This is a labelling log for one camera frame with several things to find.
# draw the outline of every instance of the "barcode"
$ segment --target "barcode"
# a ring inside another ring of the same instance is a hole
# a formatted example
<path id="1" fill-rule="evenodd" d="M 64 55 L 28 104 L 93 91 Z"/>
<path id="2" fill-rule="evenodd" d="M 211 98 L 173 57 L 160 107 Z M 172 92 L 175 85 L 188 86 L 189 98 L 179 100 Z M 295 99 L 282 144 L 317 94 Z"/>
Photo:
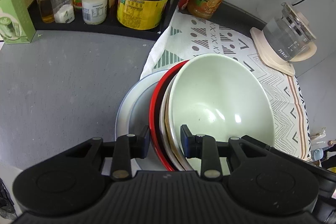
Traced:
<path id="1" fill-rule="evenodd" d="M 84 13 L 84 19 L 87 20 L 87 21 L 90 21 L 91 20 L 91 15 L 88 14 L 88 13 Z"/>

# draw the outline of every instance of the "white tablecloth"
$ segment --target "white tablecloth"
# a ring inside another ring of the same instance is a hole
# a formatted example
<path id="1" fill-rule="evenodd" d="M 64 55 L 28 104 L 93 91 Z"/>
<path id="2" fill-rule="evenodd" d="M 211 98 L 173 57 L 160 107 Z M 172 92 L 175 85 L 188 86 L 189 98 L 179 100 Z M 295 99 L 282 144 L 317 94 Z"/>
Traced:
<path id="1" fill-rule="evenodd" d="M 310 157 L 309 125 L 305 102 L 296 77 L 262 63 L 253 40 L 210 21 L 175 13 L 170 26 L 155 43 L 141 78 L 169 69 L 181 60 L 205 53 L 224 54 L 245 65 L 260 81 L 275 119 L 275 148 L 295 157 Z"/>

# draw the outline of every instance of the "metal screw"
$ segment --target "metal screw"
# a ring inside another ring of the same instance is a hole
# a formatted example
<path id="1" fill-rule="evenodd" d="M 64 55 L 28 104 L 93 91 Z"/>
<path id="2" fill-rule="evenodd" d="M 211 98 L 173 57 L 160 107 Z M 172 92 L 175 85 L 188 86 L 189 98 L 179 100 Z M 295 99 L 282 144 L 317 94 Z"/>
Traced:
<path id="1" fill-rule="evenodd" d="M 126 177 L 129 176 L 129 173 L 126 171 L 126 170 L 115 170 L 113 173 L 112 173 L 112 176 L 115 178 L 115 179 L 124 179 Z"/>
<path id="2" fill-rule="evenodd" d="M 215 179 L 218 178 L 220 175 L 221 173 L 214 169 L 206 170 L 204 172 L 204 176 L 206 176 L 208 179 Z"/>

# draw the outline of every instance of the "green box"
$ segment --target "green box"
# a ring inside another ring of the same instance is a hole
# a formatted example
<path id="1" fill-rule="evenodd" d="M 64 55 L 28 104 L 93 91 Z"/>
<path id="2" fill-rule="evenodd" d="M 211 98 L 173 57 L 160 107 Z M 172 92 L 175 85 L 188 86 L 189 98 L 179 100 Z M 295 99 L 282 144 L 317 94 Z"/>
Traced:
<path id="1" fill-rule="evenodd" d="M 0 0 L 0 35 L 5 43 L 30 43 L 35 32 L 24 0 Z"/>

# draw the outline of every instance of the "yellow label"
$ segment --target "yellow label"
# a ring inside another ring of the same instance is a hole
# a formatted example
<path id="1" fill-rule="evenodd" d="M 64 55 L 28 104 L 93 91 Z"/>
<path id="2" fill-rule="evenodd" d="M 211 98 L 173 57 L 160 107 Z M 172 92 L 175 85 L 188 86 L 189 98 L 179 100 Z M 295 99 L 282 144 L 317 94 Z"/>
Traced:
<path id="1" fill-rule="evenodd" d="M 149 30 L 156 27 L 167 0 L 118 0 L 117 18 L 126 27 Z"/>

